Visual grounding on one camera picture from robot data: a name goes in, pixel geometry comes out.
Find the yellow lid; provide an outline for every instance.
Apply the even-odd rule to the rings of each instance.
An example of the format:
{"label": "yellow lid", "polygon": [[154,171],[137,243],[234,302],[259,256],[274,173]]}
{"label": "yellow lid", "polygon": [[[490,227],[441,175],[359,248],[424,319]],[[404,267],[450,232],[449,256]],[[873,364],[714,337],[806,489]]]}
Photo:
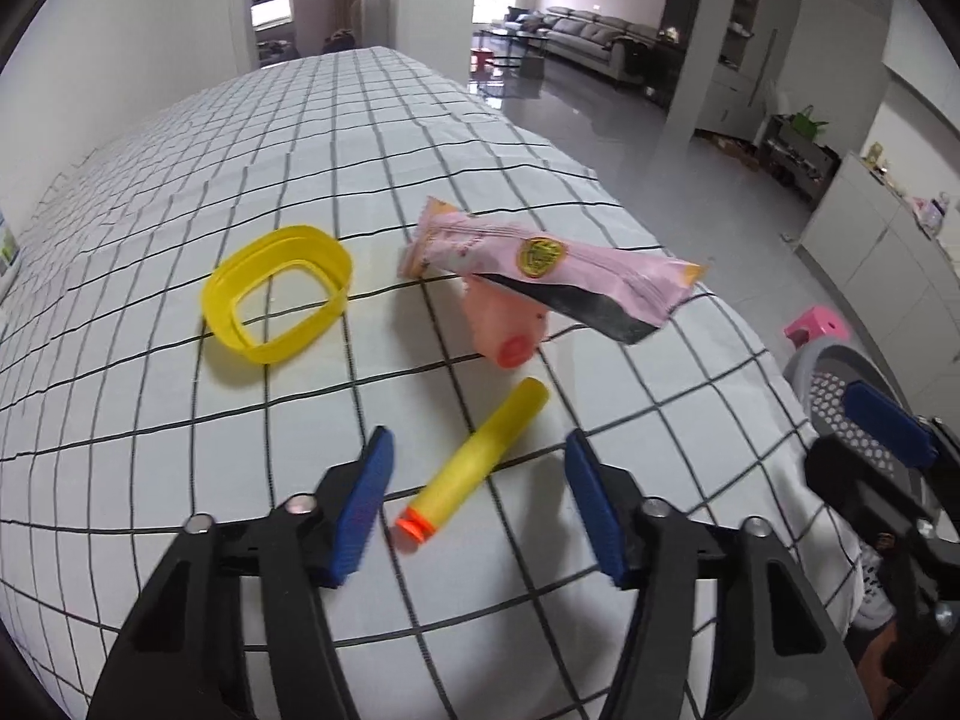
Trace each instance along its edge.
{"label": "yellow lid", "polygon": [[[237,304],[251,290],[288,268],[316,276],[329,294],[307,319],[266,343],[258,343],[237,317]],[[292,357],[339,319],[347,309],[353,263],[330,235],[306,224],[282,227],[224,260],[203,285],[203,318],[220,343],[251,362],[270,365]]]}

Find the white checkered tablecloth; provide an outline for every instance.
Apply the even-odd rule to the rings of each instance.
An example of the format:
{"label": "white checkered tablecloth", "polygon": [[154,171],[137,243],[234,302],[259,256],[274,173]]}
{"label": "white checkered tablecloth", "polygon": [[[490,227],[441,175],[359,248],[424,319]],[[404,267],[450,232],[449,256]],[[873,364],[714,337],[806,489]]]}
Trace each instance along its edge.
{"label": "white checkered tablecloth", "polygon": [[[457,279],[395,274],[429,194],[659,250],[591,170],[386,49],[194,95],[48,191],[4,302],[0,618],[73,717],[191,512],[259,517],[355,459],[379,424],[397,438],[383,517],[360,570],[323,591],[363,720],[597,717],[634,597],[597,572],[566,488],[560,444],[574,426],[692,517],[767,517],[837,626],[851,619],[856,538],[803,486],[813,429],[750,327],[704,289],[632,347],[554,314],[541,355],[499,371],[473,352]],[[206,331],[200,289],[224,257],[287,224],[347,247],[349,309],[298,357],[256,367]],[[288,274],[245,310],[275,332],[322,297]],[[424,548],[397,552],[387,524],[527,375],[552,397],[507,463]],[[709,673],[708,587],[702,600],[688,716]],[[270,717],[253,617],[246,639]]]}

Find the laundry basket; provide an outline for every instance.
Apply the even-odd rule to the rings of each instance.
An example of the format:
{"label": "laundry basket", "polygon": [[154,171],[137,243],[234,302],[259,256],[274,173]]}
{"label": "laundry basket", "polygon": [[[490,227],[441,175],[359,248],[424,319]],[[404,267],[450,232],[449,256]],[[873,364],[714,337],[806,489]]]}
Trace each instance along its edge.
{"label": "laundry basket", "polygon": [[866,381],[899,403],[893,389],[872,362],[843,341],[823,336],[800,348],[786,365],[784,377],[790,382],[818,434],[837,435],[903,490],[909,490],[922,503],[928,502],[929,495],[920,474],[901,464],[844,414],[843,395],[847,386],[855,381]]}

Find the pink snack wrapper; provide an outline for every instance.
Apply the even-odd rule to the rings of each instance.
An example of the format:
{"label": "pink snack wrapper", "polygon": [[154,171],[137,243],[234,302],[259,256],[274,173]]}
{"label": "pink snack wrapper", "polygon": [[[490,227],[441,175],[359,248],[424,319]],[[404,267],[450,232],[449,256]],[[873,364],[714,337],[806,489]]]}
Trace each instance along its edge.
{"label": "pink snack wrapper", "polygon": [[419,278],[428,265],[483,276],[621,343],[662,327],[704,273],[683,260],[472,217],[435,197],[421,213],[400,273]]}

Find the blue gripper pad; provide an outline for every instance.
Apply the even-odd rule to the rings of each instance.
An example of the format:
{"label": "blue gripper pad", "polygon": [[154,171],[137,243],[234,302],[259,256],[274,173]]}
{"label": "blue gripper pad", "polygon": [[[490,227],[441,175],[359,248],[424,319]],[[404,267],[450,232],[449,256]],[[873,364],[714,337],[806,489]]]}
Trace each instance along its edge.
{"label": "blue gripper pad", "polygon": [[928,469],[936,461],[937,450],[930,432],[866,382],[848,384],[843,409],[848,418],[882,443],[909,469]]}
{"label": "blue gripper pad", "polygon": [[573,491],[580,519],[587,529],[590,546],[593,547],[600,570],[619,587],[627,573],[623,530],[613,512],[613,505],[604,492],[598,466],[599,461],[583,434],[574,431],[566,437],[563,452],[566,483]]}
{"label": "blue gripper pad", "polygon": [[357,570],[364,547],[380,511],[383,494],[394,473],[394,434],[378,427],[364,450],[360,476],[337,517],[329,574],[334,586],[347,581]]}

